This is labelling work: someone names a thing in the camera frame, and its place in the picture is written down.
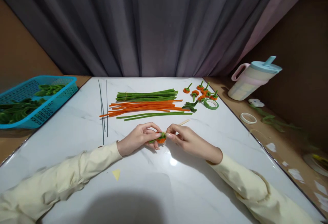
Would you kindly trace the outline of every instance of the white marble tabletop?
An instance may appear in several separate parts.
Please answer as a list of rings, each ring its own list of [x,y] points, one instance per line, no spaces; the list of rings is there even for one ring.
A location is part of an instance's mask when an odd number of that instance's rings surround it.
[[[192,98],[182,92],[183,88],[192,82],[190,90],[195,90],[202,81],[201,78],[91,78],[0,167],[0,192],[40,168],[103,144],[98,80],[102,83],[104,105],[106,80],[108,103],[115,102],[117,92],[145,93],[170,88],[179,90],[178,99],[191,102]],[[186,126],[240,164],[262,174],[313,218],[324,220],[239,119],[220,99],[217,101],[217,110],[198,104],[192,116],[158,116],[126,122],[111,117],[105,144],[123,139],[141,123],[154,122],[165,130],[172,123],[190,118]],[[117,169],[121,171],[119,181],[112,174]],[[112,164],[91,179],[83,190],[57,203],[42,223],[246,224],[257,221],[206,162],[167,141],[159,151],[142,148]]]

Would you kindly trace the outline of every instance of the green floral tape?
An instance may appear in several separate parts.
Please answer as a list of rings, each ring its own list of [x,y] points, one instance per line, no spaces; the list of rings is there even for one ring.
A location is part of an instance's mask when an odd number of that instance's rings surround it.
[[[207,102],[210,102],[214,105],[216,105],[215,107],[210,106]],[[216,110],[219,107],[219,104],[217,103],[217,101],[213,100],[213,99],[205,99],[204,100],[204,106],[210,110]]]

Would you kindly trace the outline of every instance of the blue bottle lid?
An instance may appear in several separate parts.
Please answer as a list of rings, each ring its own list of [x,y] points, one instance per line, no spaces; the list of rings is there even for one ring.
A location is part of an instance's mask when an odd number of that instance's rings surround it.
[[[253,61],[251,62],[250,67],[265,73],[279,73],[280,71],[282,71],[282,68],[278,65],[272,64],[275,58],[276,56],[271,56],[265,62]]]

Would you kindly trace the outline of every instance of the blue plastic basket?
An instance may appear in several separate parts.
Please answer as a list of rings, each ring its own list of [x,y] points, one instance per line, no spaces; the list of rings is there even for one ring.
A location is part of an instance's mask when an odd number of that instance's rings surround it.
[[[0,129],[6,128],[38,128],[52,116],[77,90],[76,78],[70,76],[40,75],[29,79],[12,89],[0,94],[0,104],[12,103],[11,100],[20,102],[26,98],[47,100],[24,119],[12,124],[0,124]],[[39,85],[64,84],[59,92],[52,96],[37,97],[34,94],[39,90]]]

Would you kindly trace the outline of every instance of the paper scrap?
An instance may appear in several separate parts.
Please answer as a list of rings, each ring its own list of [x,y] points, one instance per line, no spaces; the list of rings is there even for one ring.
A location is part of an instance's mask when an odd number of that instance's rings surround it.
[[[328,212],[328,207],[324,205],[320,205],[320,208],[322,208],[324,211]]]
[[[267,144],[266,147],[272,152],[277,152],[274,143]]]
[[[113,173],[115,179],[116,179],[117,181],[119,181],[121,171],[120,171],[119,169],[117,169],[117,170],[112,171],[112,173]]]
[[[318,183],[317,181],[314,181],[314,183],[315,183],[315,186],[317,187],[317,189],[318,189],[320,192],[322,192],[322,193],[325,194],[325,195],[328,195],[328,194],[327,194],[327,190],[326,190],[326,188],[325,188],[323,185],[321,185],[321,184]]]
[[[319,202],[325,206],[326,208],[328,208],[328,198],[325,198],[324,196],[322,196],[319,193],[314,193],[314,195],[318,198]]]
[[[294,177],[295,180],[304,181],[297,169],[288,169],[288,172]]]

